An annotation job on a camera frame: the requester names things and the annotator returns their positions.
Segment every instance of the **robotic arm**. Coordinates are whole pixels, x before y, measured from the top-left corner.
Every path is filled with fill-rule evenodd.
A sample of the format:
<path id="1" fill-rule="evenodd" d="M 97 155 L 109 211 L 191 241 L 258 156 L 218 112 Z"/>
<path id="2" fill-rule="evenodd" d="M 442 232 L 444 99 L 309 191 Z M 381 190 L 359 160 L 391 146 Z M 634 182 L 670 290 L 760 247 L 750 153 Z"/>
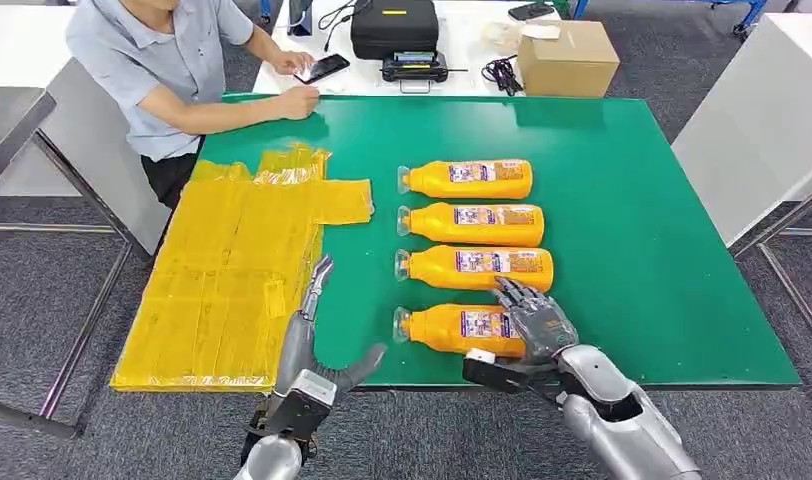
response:
<path id="1" fill-rule="evenodd" d="M 250 432 L 261 438 L 235 480 L 291 480 L 313 456 L 313 432 L 333 405 L 379 366 L 385 347 L 374 345 L 356 364 L 326 368 L 315 358 L 314 318 L 332 261 L 316 266 L 301 308 L 288 323 L 273 394 L 254 417 Z M 579 343 L 559 305 L 540 292 L 499 278 L 493 293 L 526 344 L 522 362 L 496 362 L 494 354 L 472 350 L 466 380 L 515 393 L 533 390 L 548 376 L 564 391 L 554 401 L 565 424 L 586 442 L 613 478 L 700 480 L 682 440 L 647 394 L 621 373 L 602 351 Z"/>
<path id="2" fill-rule="evenodd" d="M 385 346 L 372 346 L 361 360 L 340 370 L 315 357 L 315 312 L 333 263 L 325 255 L 312 271 L 300 304 L 291 315 L 279 356 L 276 384 L 257 409 L 248 432 L 258 440 L 235 480 L 291 480 L 306 459 L 314 456 L 312 434 L 333 405 L 373 373 Z"/>
<path id="3" fill-rule="evenodd" d="M 644 390 L 602 351 L 580 344 L 552 298 L 513 280 L 498 282 L 503 288 L 493 293 L 523 337 L 526 356 L 521 363 L 503 365 L 488 352 L 472 351 L 463 367 L 466 380 L 511 393 L 535 391 L 531 382 L 552 374 L 564 389 L 555 401 L 565 424 L 613 478 L 701 478 L 680 435 Z"/>

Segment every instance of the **cardboard box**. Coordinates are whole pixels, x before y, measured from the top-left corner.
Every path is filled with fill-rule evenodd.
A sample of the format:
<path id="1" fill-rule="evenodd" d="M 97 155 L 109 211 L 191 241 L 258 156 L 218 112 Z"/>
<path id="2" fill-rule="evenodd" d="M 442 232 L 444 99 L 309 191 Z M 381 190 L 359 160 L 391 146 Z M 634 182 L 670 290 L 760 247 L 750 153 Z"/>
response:
<path id="1" fill-rule="evenodd" d="M 556 40 L 524 36 L 518 48 L 527 95 L 602 97 L 618 69 L 618 55 L 600 22 L 539 22 L 557 25 Z"/>

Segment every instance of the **green table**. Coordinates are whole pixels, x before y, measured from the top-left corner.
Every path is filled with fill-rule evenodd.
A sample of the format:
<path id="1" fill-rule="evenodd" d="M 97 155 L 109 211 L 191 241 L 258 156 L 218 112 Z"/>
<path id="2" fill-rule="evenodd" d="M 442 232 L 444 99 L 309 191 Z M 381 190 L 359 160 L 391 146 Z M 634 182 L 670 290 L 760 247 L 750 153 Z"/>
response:
<path id="1" fill-rule="evenodd" d="M 299 140 L 333 152 L 329 178 L 371 179 L 371 222 L 324 234 L 336 265 L 318 309 L 315 351 L 325 364 L 344 366 L 385 342 L 388 353 L 367 385 L 465 384 L 461 356 L 391 339 L 397 306 L 492 303 L 485 292 L 395 280 L 398 248 L 432 245 L 397 236 L 397 207 L 433 202 L 399 195 L 395 170 L 431 160 L 525 158 L 536 177 L 527 201 L 545 211 L 542 246 L 556 263 L 551 294 L 582 341 L 645 385 L 800 383 L 644 102 L 326 97 L 316 112 L 211 135 L 201 158 L 255 170 L 262 150 Z"/>

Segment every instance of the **stack of yellow bags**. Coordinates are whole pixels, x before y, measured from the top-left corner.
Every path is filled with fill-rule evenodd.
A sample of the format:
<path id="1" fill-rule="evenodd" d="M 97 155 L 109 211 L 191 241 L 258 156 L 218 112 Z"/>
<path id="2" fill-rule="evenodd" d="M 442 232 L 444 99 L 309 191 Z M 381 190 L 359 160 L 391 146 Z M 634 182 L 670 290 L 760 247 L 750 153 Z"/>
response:
<path id="1" fill-rule="evenodd" d="M 368 222 L 369 180 L 325 180 L 330 153 L 266 151 L 251 175 L 200 160 L 111 379 L 117 390 L 269 391 L 321 255 L 322 225 Z"/>

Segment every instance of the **man's hand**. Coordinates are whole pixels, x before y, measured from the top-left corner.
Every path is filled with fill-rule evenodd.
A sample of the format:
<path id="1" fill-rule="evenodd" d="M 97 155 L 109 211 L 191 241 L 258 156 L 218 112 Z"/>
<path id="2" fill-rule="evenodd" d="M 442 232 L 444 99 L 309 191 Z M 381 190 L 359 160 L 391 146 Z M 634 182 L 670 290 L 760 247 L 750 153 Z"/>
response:
<path id="1" fill-rule="evenodd" d="M 307 85 L 291 87 L 274 98 L 279 118 L 302 120 L 308 117 L 318 104 L 320 93 Z"/>
<path id="2" fill-rule="evenodd" d="M 276 73 L 293 75 L 309 68 L 315 59 L 305 52 L 284 52 L 280 50 L 270 59 Z"/>

